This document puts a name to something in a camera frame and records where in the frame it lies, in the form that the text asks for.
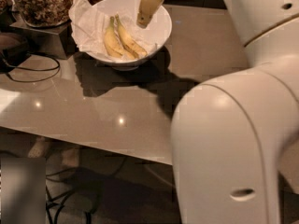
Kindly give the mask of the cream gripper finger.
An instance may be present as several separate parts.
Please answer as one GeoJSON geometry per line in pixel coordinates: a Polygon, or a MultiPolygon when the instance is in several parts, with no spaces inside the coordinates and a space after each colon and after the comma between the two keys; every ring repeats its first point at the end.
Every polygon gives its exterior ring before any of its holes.
{"type": "Polygon", "coordinates": [[[164,0],[140,0],[137,24],[142,28],[146,28],[163,2],[164,0]]]}

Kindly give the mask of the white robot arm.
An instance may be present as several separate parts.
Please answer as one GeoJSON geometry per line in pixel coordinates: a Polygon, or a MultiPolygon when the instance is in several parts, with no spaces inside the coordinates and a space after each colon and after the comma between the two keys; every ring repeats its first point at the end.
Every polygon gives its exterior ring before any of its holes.
{"type": "Polygon", "coordinates": [[[299,0],[224,0],[249,69],[179,101],[172,165],[182,224],[280,224],[278,161],[299,134],[299,0]]]}

